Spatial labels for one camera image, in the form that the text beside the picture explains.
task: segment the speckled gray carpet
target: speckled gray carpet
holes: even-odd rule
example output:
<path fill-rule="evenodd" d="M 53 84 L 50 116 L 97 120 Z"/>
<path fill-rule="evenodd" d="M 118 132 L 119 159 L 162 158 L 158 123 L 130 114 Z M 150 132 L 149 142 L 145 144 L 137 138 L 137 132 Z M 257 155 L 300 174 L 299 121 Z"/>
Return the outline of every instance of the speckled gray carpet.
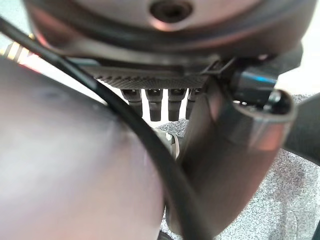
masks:
<path fill-rule="evenodd" d="M 307 96 L 295 96 L 297 102 Z M 183 136 L 188 121 L 160 127 Z M 320 167 L 281 150 L 241 215 L 216 240 L 311 240 L 320 220 Z M 173 239 L 181 237 L 161 229 Z"/>

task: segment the mechanical part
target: mechanical part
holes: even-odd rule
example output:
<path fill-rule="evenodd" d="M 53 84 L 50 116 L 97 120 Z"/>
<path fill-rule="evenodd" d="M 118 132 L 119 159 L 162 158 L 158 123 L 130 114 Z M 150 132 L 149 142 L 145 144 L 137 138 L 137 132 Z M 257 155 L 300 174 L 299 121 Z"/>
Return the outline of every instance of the mechanical part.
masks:
<path fill-rule="evenodd" d="M 0 98 L 0 239 L 157 238 L 162 181 L 114 111 L 4 58 Z"/>
<path fill-rule="evenodd" d="M 154 30 L 145 2 L 24 2 L 37 39 L 64 56 L 108 56 L 124 69 L 125 64 L 142 64 L 204 70 L 218 59 L 274 56 L 292 49 L 309 26 L 317 1 L 190 0 L 190 27 L 176 32 Z"/>
<path fill-rule="evenodd" d="M 174 24 L 185 20 L 192 13 L 192 19 L 183 22 L 181 26 L 186 29 L 197 28 L 236 17 L 262 1 L 238 0 L 234 4 L 232 0 L 156 0 L 151 6 L 149 4 L 152 1 L 143 0 L 136 0 L 134 3 L 129 1 L 126 4 L 117 0 L 75 0 L 75 2 L 114 22 L 142 29 L 163 30 L 164 27 L 159 27 L 160 23 L 157 25 L 153 18 L 162 23 Z M 181 29 L 167 24 L 164 26 L 171 27 L 174 31 Z"/>
<path fill-rule="evenodd" d="M 298 116 L 285 149 L 320 166 L 320 94 L 298 105 Z"/>
<path fill-rule="evenodd" d="M 214 236 L 243 210 L 273 163 L 296 116 L 293 100 L 264 111 L 235 104 L 212 80 L 197 99 L 177 160 L 198 195 Z M 175 214 L 170 229 L 179 233 Z"/>
<path fill-rule="evenodd" d="M 143 116 L 141 89 L 122 89 L 121 93 L 129 105 L 138 113 L 140 117 Z"/>
<path fill-rule="evenodd" d="M 230 88 L 235 100 L 264 106 L 273 91 L 278 76 L 250 66 L 231 81 Z"/>
<path fill-rule="evenodd" d="M 178 121 L 181 101 L 185 98 L 187 89 L 168 90 L 168 117 L 169 121 Z"/>
<path fill-rule="evenodd" d="M 201 93 L 201 88 L 189 89 L 188 102 L 186 104 L 185 119 L 189 119 L 197 97 Z"/>
<path fill-rule="evenodd" d="M 153 122 L 161 121 L 163 92 L 162 89 L 149 89 L 145 91 L 146 98 L 149 101 L 150 120 Z"/>
<path fill-rule="evenodd" d="M 266 58 L 261 62 L 251 59 L 234 61 L 234 65 L 240 64 L 240 69 L 241 65 L 245 66 L 231 79 L 230 89 L 234 99 L 247 104 L 264 106 L 270 100 L 270 94 L 274 90 L 279 75 L 299 67 L 302 55 L 303 47 L 300 43 L 287 53 L 271 59 Z M 224 72 L 220 74 L 226 74 L 225 72 L 229 71 L 225 66 L 223 70 Z"/>
<path fill-rule="evenodd" d="M 72 58 L 72 62 L 93 76 L 102 76 L 101 80 L 118 89 L 187 89 L 202 88 L 208 80 L 207 75 L 184 75 L 179 70 L 160 68 L 157 70 L 142 66 L 117 65 L 115 62 L 101 61 L 94 64 L 85 64 L 79 58 Z"/>

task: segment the black cable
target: black cable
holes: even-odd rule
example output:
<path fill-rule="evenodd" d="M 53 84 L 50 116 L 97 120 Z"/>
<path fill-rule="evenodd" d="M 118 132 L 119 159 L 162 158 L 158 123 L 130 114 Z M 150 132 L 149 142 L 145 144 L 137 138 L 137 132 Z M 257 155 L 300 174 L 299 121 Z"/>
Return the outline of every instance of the black cable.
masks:
<path fill-rule="evenodd" d="M 0 32 L 70 75 L 106 101 L 108 106 L 136 133 L 148 151 L 162 179 L 171 209 L 175 210 L 183 238 L 212 239 L 186 177 L 154 131 L 127 103 L 78 66 L 32 40 L 2 17 L 0 17 Z"/>

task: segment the screw hole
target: screw hole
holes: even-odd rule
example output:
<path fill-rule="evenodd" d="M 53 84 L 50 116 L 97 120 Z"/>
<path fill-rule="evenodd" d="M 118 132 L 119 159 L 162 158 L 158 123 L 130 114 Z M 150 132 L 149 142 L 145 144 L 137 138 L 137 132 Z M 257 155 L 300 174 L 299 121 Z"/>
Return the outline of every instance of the screw hole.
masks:
<path fill-rule="evenodd" d="M 178 23 L 192 13 L 192 6 L 186 1 L 163 0 L 155 2 L 150 13 L 158 20 L 168 24 Z"/>

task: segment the metal component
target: metal component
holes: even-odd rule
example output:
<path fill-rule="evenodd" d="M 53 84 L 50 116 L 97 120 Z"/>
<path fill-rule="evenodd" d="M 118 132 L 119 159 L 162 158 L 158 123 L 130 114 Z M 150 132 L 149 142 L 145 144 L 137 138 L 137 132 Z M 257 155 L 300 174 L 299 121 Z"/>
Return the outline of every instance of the metal component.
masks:
<path fill-rule="evenodd" d="M 141 89 L 122 89 L 121 93 L 125 100 L 128 101 L 129 105 L 139 114 L 143 116 Z"/>
<path fill-rule="evenodd" d="M 184 69 L 206 67 L 217 59 L 257 58 L 292 49 L 309 26 L 317 1 L 243 0 L 234 4 L 231 0 L 190 0 L 194 7 L 186 19 L 190 29 L 169 34 L 154 31 L 149 1 L 24 2 L 36 38 L 61 55 L 107 56 L 122 61 L 124 69 L 128 63 Z M 216 20 L 200 23 L 198 18 Z"/>
<path fill-rule="evenodd" d="M 188 102 L 186 104 L 185 119 L 189 119 L 197 97 L 201 94 L 201 88 L 189 89 Z"/>
<path fill-rule="evenodd" d="M 151 11 L 149 10 L 152 1 L 146 0 L 127 1 L 125 4 L 119 0 L 75 0 L 75 2 L 106 19 L 128 26 L 143 29 L 156 28 L 161 31 L 167 31 L 170 28 L 171 31 L 177 31 L 182 28 L 198 28 L 223 22 L 250 10 L 262 0 L 237 0 L 237 2 L 233 0 L 188 0 L 188 2 L 184 0 L 158 0 L 151 4 Z M 168 12 L 169 16 L 167 16 L 166 11 L 163 12 L 166 10 L 163 10 L 163 7 L 167 7 L 168 3 L 177 6 L 179 13 L 180 7 L 182 7 L 182 17 L 174 17 L 175 12 L 174 14 Z M 191 6 L 194 6 L 194 11 L 190 19 L 186 19 L 191 13 Z M 175 19 L 184 21 L 179 22 L 182 23 L 180 28 L 176 27 L 177 25 L 170 26 L 170 24 L 159 27 L 159 23 L 155 24 L 155 19 L 158 19 L 159 23 L 176 23 Z"/>
<path fill-rule="evenodd" d="M 0 239 L 156 239 L 162 181 L 115 113 L 4 58 L 0 76 Z"/>
<path fill-rule="evenodd" d="M 271 111 L 233 103 L 215 80 L 201 94 L 177 160 L 193 186 L 212 234 L 222 232 L 258 189 L 290 130 L 296 109 L 281 91 Z M 167 214 L 179 233 L 174 211 Z"/>
<path fill-rule="evenodd" d="M 150 120 L 153 122 L 161 121 L 163 92 L 163 89 L 149 89 L 145 91 L 146 98 L 149 101 Z"/>
<path fill-rule="evenodd" d="M 178 121 L 181 101 L 185 98 L 187 89 L 168 89 L 169 121 Z"/>

